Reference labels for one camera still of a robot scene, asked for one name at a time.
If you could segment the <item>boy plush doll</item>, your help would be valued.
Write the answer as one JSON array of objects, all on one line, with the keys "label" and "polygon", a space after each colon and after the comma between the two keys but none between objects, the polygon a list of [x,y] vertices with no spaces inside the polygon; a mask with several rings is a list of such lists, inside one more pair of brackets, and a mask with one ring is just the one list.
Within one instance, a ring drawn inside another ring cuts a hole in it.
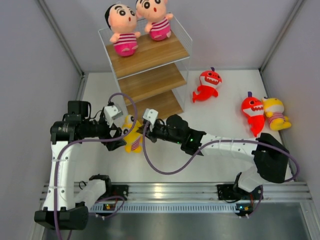
[{"label": "boy plush doll", "polygon": [[136,15],[147,20],[144,31],[154,41],[171,37],[170,21],[174,15],[167,12],[167,4],[167,0],[137,0],[135,3]]},{"label": "boy plush doll", "polygon": [[141,36],[137,27],[137,16],[127,5],[116,3],[111,5],[104,14],[107,26],[112,31],[109,41],[115,52],[121,57],[132,56],[137,48],[137,39]]}]

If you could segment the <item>yellow plush toy striped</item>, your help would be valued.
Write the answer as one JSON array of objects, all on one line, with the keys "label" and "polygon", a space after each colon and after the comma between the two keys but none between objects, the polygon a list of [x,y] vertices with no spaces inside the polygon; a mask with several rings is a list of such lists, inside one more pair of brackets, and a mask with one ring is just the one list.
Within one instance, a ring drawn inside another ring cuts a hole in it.
[{"label": "yellow plush toy striped", "polygon": [[[134,123],[134,116],[127,115],[124,119],[124,123],[121,127],[123,134],[127,134]],[[133,130],[125,136],[123,139],[126,142],[124,149],[127,153],[140,153],[142,151],[141,143],[143,142],[142,134],[138,133],[137,130],[142,124],[137,120]]]}]

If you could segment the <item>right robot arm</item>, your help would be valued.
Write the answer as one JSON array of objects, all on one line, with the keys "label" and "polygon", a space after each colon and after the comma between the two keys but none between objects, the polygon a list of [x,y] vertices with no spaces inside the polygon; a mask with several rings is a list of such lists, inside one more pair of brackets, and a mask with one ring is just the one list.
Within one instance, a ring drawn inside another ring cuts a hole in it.
[{"label": "right robot arm", "polygon": [[228,157],[251,164],[239,172],[229,193],[236,200],[244,199],[265,183],[286,182],[289,151],[269,133],[250,139],[227,139],[195,130],[179,115],[166,121],[144,120],[137,130],[143,139],[155,143],[163,140],[180,145],[180,149],[192,158],[195,156]]}]

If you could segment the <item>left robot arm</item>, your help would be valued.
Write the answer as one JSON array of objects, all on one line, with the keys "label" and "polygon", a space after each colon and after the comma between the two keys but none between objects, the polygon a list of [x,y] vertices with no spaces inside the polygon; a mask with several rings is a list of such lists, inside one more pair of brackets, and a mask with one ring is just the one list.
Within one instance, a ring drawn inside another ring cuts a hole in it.
[{"label": "left robot arm", "polygon": [[91,119],[91,104],[69,101],[67,113],[50,128],[51,172],[47,195],[34,221],[52,230],[83,230],[89,219],[89,209],[97,200],[107,200],[113,194],[108,175],[93,175],[78,194],[74,193],[78,153],[86,139],[98,138],[113,151],[124,146],[122,130],[114,121],[121,117],[121,108],[113,102],[103,107],[99,120]]}]

